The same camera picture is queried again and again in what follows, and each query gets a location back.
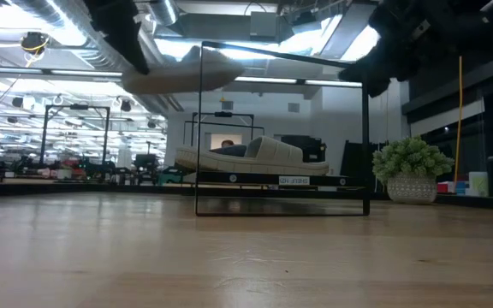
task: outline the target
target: white woven pot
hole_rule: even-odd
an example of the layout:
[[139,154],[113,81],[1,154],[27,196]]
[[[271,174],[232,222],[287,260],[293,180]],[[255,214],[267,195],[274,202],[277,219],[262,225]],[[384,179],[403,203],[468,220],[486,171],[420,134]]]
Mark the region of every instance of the white woven pot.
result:
[[395,202],[430,204],[437,197],[437,182],[430,176],[398,174],[388,180],[387,192]]

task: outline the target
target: metal frame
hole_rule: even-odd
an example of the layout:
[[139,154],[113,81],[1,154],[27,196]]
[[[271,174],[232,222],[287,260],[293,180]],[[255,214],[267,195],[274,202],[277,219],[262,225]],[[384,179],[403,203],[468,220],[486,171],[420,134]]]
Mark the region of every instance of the metal frame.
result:
[[[192,124],[192,136],[193,136],[193,124],[196,123],[195,121],[184,121],[184,136],[182,138],[182,144],[186,144],[186,125],[188,123]],[[203,122],[205,125],[217,125],[217,126],[227,126],[227,127],[243,127],[243,128],[254,128],[254,129],[261,129],[262,134],[265,135],[265,128],[263,127],[254,127],[254,126],[248,126],[248,125],[241,125],[241,124],[224,124],[224,123],[215,123],[215,122]],[[250,135],[250,140],[254,139],[254,131],[251,132]],[[193,137],[191,139],[190,145],[193,146]]]
[[[281,59],[287,59],[287,60],[292,60],[292,61],[299,61],[299,62],[307,62],[307,63],[313,63],[313,64],[320,64],[320,65],[325,65],[325,66],[331,66],[335,68],[348,68],[350,66],[349,63],[345,62],[337,62],[337,61],[329,61],[329,60],[324,60],[324,59],[319,59],[319,58],[313,58],[309,56],[297,56],[297,55],[289,55],[289,54],[282,54],[274,51],[267,51],[267,50],[257,50],[254,48],[248,48],[248,47],[242,47],[242,46],[234,46],[230,44],[223,44],[223,43],[216,43],[216,42],[203,42],[201,44],[200,48],[200,64],[199,64],[199,69],[200,69],[200,77],[199,77],[199,104],[198,104],[198,109],[199,112],[197,113],[198,115],[203,115],[202,113],[202,92],[203,92],[203,62],[204,62],[204,48],[205,47],[211,47],[211,48],[227,48],[227,49],[234,49],[234,50],[243,50],[243,51],[249,51],[253,53],[259,53],[262,55],[267,55],[267,56],[273,56],[276,58],[281,58]],[[363,187],[359,190],[360,191],[360,197],[362,198],[362,214],[329,214],[325,216],[368,216],[370,215],[371,207],[370,207],[370,200],[371,200],[371,192],[368,190],[368,180],[370,178],[370,172],[371,172],[371,159],[370,159],[370,140],[369,140],[369,97],[368,97],[368,88],[366,86],[366,82],[362,83],[362,136],[363,136],[363,161],[364,161],[364,168],[363,168],[363,178],[360,179],[360,183],[364,183]],[[201,129],[200,126],[203,122],[201,121],[201,117],[198,116],[197,118],[197,124],[198,124],[198,131],[197,131],[197,138],[200,140],[201,138]],[[199,213],[198,211],[198,205],[199,205],[199,195],[200,195],[200,190],[199,190],[199,183],[202,183],[207,179],[207,177],[210,179],[211,177],[217,178],[215,180],[222,181],[223,177],[228,177],[229,181],[235,183],[233,180],[237,181],[238,179],[241,178],[248,178],[249,176],[252,178],[253,176],[256,175],[246,175],[246,174],[226,174],[226,173],[210,173],[210,172],[202,172],[199,170],[199,163],[200,163],[200,142],[197,143],[197,176],[195,177],[195,185],[194,185],[194,191],[195,191],[195,215],[197,216],[229,216],[226,214],[210,214],[210,213]],[[266,181],[267,183],[272,182],[275,185],[279,185],[278,181],[279,175],[270,175],[267,176]]]
[[[217,112],[215,113],[210,113],[210,112],[201,112],[200,113],[202,116],[215,116],[217,117]],[[197,117],[199,115],[199,112],[193,112],[192,113],[192,122],[195,122],[195,117]],[[250,123],[250,127],[251,128],[251,131],[250,131],[250,140],[254,139],[254,115],[250,115],[250,114],[234,114],[234,113],[231,113],[231,116],[248,116],[250,117],[250,120],[251,120],[251,123]],[[192,139],[191,139],[191,146],[193,146],[193,125],[192,125]]]
[[[72,109],[73,105],[46,105],[45,106],[45,120],[43,122],[43,138],[41,139],[41,153],[39,154],[39,163],[43,163],[45,160],[45,143],[47,142],[47,127],[49,125],[49,120],[52,119],[52,116],[49,116],[49,110],[52,108],[58,108],[60,110],[64,108]],[[108,130],[110,128],[110,107],[97,107],[97,106],[88,106],[88,109],[95,110],[106,110],[106,124],[104,128],[104,153],[102,154],[102,166],[106,162],[106,151],[108,149]]]

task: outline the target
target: sign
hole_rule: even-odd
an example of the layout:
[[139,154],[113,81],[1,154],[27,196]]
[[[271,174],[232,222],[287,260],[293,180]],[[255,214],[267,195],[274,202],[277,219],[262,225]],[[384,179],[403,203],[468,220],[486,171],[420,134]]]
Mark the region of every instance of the sign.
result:
[[279,176],[279,185],[308,186],[309,176]]

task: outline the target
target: yellow pole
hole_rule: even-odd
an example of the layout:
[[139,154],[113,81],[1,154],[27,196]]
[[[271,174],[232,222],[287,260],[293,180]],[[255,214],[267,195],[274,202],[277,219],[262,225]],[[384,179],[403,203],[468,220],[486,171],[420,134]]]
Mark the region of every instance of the yellow pole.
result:
[[455,144],[454,192],[458,185],[458,168],[460,167],[461,117],[463,112],[463,57],[460,56],[460,119],[458,120],[458,136]]

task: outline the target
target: potted plant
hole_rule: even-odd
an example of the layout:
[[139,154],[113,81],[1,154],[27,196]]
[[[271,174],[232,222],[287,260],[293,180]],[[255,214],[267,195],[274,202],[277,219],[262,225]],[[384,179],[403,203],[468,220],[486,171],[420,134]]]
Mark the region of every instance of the potted plant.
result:
[[452,171],[454,159],[419,136],[392,142],[374,152],[374,175],[387,185],[391,199],[428,204],[437,197],[436,177]]

